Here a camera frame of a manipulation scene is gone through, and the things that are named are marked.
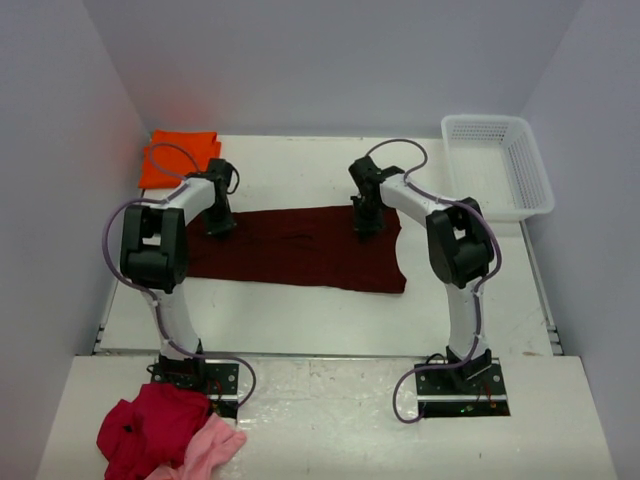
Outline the dark red t-shirt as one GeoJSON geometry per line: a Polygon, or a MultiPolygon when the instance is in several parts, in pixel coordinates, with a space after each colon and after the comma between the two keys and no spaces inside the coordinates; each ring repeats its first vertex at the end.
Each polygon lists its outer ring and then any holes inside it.
{"type": "Polygon", "coordinates": [[[385,227],[361,238],[350,206],[241,212],[224,238],[206,233],[202,217],[187,227],[192,278],[332,287],[364,293],[401,294],[396,243],[398,214],[383,214],[385,227]]]}

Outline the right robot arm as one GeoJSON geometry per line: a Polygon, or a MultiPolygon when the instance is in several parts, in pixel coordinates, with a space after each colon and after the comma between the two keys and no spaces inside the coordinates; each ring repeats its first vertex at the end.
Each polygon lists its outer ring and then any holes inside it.
{"type": "Polygon", "coordinates": [[[428,258],[444,284],[450,317],[444,373],[468,382],[490,367],[491,351],[483,322],[482,289],[495,251],[479,204],[421,193],[397,166],[379,168],[371,157],[348,168],[358,194],[351,198],[354,230],[361,238],[385,228],[384,213],[394,209],[425,229],[428,258]]]}

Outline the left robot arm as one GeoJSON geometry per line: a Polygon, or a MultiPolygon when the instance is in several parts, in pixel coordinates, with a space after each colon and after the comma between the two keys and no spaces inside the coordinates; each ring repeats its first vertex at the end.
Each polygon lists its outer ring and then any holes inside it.
{"type": "Polygon", "coordinates": [[[162,362],[208,357],[190,320],[183,288],[189,267],[187,227],[199,218],[207,236],[236,227],[228,196],[240,176],[230,162],[212,159],[159,200],[140,198],[119,209],[123,232],[116,277],[147,301],[160,337],[162,362]]]}

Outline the orange folded t-shirt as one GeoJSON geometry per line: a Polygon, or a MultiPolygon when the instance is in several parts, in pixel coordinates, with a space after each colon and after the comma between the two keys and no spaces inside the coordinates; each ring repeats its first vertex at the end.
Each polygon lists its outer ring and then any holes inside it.
{"type": "Polygon", "coordinates": [[[143,149],[139,189],[171,189],[179,185],[177,175],[204,171],[212,158],[219,158],[222,143],[216,132],[155,130],[143,149]]]}

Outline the white plastic basket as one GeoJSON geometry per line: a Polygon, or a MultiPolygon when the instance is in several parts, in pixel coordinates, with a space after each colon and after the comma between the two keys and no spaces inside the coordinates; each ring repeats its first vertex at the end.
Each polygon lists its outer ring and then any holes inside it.
{"type": "Polygon", "coordinates": [[[448,115],[441,121],[453,195],[472,197],[490,221],[549,214],[555,199],[529,123],[503,115],[448,115]]]}

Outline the pink crumpled t-shirt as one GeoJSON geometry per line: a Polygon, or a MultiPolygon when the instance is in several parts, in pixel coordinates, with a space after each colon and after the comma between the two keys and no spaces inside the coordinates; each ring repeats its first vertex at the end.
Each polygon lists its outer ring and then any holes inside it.
{"type": "Polygon", "coordinates": [[[246,441],[244,432],[212,414],[190,440],[183,464],[177,468],[161,465],[147,479],[211,479],[213,472],[231,461],[246,441]]]}

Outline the crimson crumpled t-shirt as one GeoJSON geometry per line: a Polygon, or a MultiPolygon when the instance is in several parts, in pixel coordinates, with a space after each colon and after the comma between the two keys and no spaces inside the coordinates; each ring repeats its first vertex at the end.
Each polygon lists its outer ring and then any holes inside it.
{"type": "Polygon", "coordinates": [[[96,445],[107,461],[106,479],[144,479],[157,467],[178,467],[187,445],[209,417],[204,394],[149,383],[132,401],[120,400],[105,416],[96,445]]]}

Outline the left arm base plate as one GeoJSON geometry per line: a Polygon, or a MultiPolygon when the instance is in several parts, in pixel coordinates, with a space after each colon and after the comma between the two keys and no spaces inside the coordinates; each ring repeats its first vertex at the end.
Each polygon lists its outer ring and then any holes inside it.
{"type": "Polygon", "coordinates": [[[179,389],[206,395],[210,412],[226,419],[238,417],[239,365],[231,362],[207,362],[202,359],[171,360],[159,356],[147,366],[151,381],[169,383],[179,389]]]}

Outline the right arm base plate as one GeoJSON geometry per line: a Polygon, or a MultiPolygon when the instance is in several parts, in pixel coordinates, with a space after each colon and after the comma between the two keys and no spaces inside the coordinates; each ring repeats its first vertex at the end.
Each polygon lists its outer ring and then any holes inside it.
{"type": "Polygon", "coordinates": [[[511,414],[501,364],[459,382],[452,370],[415,375],[418,412],[422,419],[502,417],[511,414]]]}

